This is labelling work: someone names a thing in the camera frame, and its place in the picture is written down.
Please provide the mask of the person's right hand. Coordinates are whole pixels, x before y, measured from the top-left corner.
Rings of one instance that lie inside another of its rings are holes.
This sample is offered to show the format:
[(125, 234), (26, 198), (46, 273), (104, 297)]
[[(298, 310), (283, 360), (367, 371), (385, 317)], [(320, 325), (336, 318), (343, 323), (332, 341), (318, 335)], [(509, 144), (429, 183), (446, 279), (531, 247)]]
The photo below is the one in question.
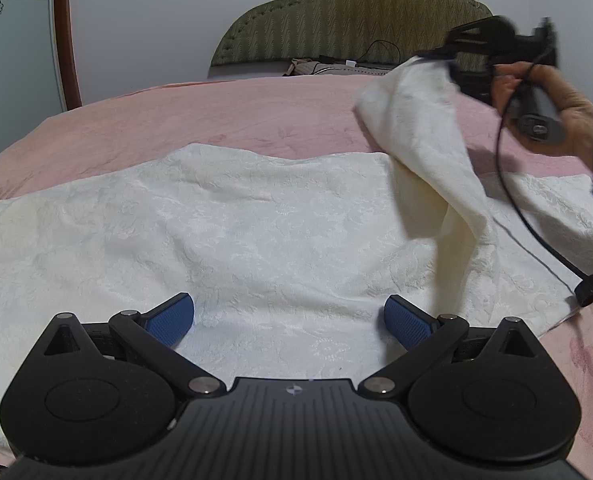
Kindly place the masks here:
[[(505, 114), (508, 101), (525, 79), (541, 88), (557, 112), (566, 133), (559, 144), (546, 145), (526, 138)], [(558, 68), (527, 62), (498, 64), (492, 84), (492, 100), (498, 115), (503, 118), (503, 126), (526, 150), (551, 157), (573, 156), (593, 171), (593, 103), (569, 84)]]

